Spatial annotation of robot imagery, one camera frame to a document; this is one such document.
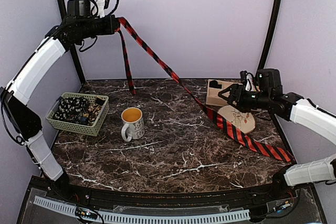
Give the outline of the red navy striped tie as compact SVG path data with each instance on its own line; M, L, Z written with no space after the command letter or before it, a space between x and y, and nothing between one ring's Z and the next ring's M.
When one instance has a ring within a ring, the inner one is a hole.
M213 123L220 128L224 134L229 136L235 142L239 143L243 147L259 153L263 156L271 157L283 162L292 163L295 161L294 156L288 151L281 147L272 146L269 144L261 143L253 140L248 135L243 133L232 123L226 120L223 116L219 115L215 110L207 107L200 100L198 100L191 91L183 84L182 80L178 75L164 62L157 54L140 38L136 31L132 28L130 23L124 17L118 17L120 25L123 26L131 37L142 47L161 67L162 69L180 86L182 86L186 92L195 100L195 102L201 107L202 111L208 116Z

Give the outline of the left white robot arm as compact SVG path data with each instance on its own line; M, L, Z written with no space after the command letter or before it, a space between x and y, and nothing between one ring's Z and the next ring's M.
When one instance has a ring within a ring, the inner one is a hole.
M86 38L112 35L120 27L112 13L106 14L110 0L69 0L67 15L53 27L16 76L1 88L1 103L18 137L47 178L56 182L54 193L63 201L74 197L68 176L56 161L42 132L40 117L27 107L32 93L53 64L73 45Z

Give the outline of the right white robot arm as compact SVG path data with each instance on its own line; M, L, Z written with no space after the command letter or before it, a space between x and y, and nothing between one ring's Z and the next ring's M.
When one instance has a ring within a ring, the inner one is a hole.
M234 83L220 91L218 96L240 112L264 109L286 121L303 125L335 143L335 115L315 105L310 99L289 92L283 93L280 72L277 69L260 69L256 75L241 71L241 83ZM268 188L273 200L280 199L288 186L325 182L335 184L335 155L324 159L295 164L276 176L277 181Z

